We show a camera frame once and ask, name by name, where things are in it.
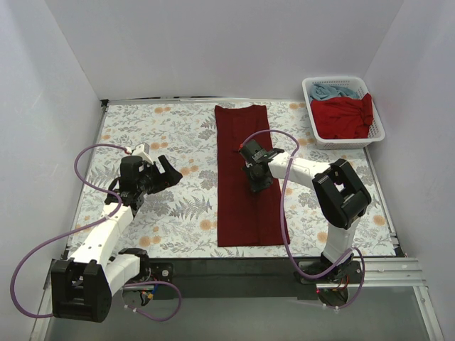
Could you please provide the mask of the dark red t shirt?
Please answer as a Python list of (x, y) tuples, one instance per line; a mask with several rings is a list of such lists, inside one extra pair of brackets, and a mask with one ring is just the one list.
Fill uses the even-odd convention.
[(218, 147), (218, 246), (282, 245), (279, 181), (258, 193), (251, 191), (242, 170), (240, 144), (251, 134), (269, 128), (267, 108), (215, 107)]

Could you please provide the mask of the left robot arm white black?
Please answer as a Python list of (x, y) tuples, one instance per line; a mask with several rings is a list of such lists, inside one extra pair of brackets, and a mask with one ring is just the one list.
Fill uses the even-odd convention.
[(128, 283), (143, 284), (152, 277), (147, 252), (140, 248), (112, 252), (134, 221), (147, 195), (175, 186), (182, 175), (164, 155), (156, 162), (143, 152), (121, 159), (119, 176), (107, 189), (102, 222), (66, 260), (54, 263), (51, 273), (53, 316), (101, 323), (113, 295)]

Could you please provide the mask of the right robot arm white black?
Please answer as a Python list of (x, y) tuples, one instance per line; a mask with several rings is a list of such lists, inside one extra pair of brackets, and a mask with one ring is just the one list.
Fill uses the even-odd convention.
[(284, 198), (280, 199), (280, 224), (288, 257), (297, 273), (307, 280), (325, 278), (340, 281), (348, 273), (352, 259), (353, 239), (360, 218), (366, 213), (372, 199), (363, 182), (344, 159), (334, 163), (306, 160), (280, 148), (266, 150), (251, 139), (241, 145), (240, 155), (245, 160), (243, 171), (247, 174), (253, 192), (270, 187), (276, 179), (283, 180), (285, 189), (289, 181), (316, 193), (319, 206), (328, 223), (326, 245), (319, 261), (318, 274), (307, 274), (291, 255), (284, 226)]

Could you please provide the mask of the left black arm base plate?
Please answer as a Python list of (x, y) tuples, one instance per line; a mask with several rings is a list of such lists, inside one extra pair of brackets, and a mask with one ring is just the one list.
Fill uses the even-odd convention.
[(173, 264), (169, 262), (152, 262), (146, 267), (145, 281), (164, 281), (171, 283), (173, 280)]

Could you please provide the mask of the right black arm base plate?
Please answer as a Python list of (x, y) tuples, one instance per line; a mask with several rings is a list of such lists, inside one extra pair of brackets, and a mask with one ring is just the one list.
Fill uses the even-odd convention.
[[(328, 268), (328, 264), (323, 264), (320, 261), (301, 261), (299, 268), (308, 275), (316, 275)], [(349, 283), (360, 283), (363, 269), (358, 261), (352, 261), (349, 265), (338, 266), (325, 276), (318, 278), (304, 278), (298, 271), (294, 272), (294, 277), (301, 283), (330, 283), (340, 284), (348, 281)]]

